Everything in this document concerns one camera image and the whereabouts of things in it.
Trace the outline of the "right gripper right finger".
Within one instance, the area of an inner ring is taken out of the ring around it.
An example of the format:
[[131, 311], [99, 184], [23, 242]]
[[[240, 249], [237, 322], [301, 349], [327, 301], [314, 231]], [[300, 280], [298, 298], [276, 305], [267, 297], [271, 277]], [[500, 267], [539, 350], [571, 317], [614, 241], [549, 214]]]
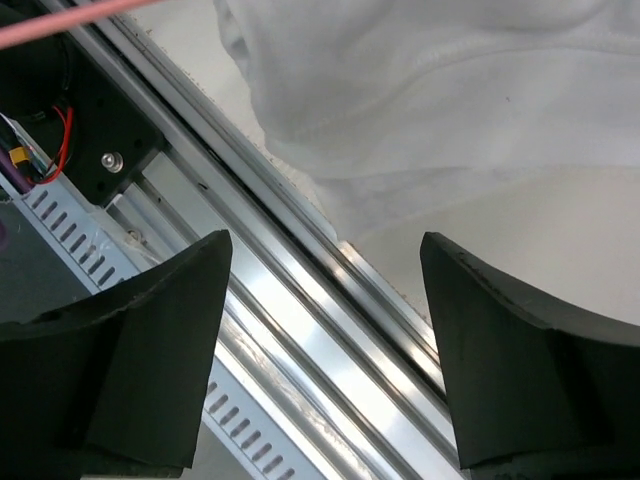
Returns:
[[635, 479], [639, 329], [506, 274], [439, 233], [420, 258], [462, 469]]

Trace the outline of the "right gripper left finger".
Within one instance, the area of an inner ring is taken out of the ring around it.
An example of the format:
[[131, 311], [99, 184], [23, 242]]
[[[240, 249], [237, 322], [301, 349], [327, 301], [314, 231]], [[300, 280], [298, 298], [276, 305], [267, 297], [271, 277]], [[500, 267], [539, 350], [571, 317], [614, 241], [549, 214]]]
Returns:
[[231, 259], [229, 233], [216, 231], [96, 295], [3, 324], [2, 477], [190, 468]]

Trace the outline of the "white skirt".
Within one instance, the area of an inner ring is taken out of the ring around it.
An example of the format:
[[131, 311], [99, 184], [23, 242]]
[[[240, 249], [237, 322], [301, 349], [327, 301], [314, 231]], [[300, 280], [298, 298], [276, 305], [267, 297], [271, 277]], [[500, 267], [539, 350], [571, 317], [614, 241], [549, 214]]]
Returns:
[[219, 1], [266, 149], [356, 239], [558, 170], [639, 164], [635, 1]]

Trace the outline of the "pink wire hanger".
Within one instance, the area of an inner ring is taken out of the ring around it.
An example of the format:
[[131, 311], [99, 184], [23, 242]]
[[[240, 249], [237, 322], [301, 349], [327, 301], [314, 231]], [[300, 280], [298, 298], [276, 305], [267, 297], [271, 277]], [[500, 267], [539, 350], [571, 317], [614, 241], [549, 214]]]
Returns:
[[21, 21], [1, 28], [1, 49], [40, 40], [154, 3], [157, 3], [157, 0], [97, 1]]

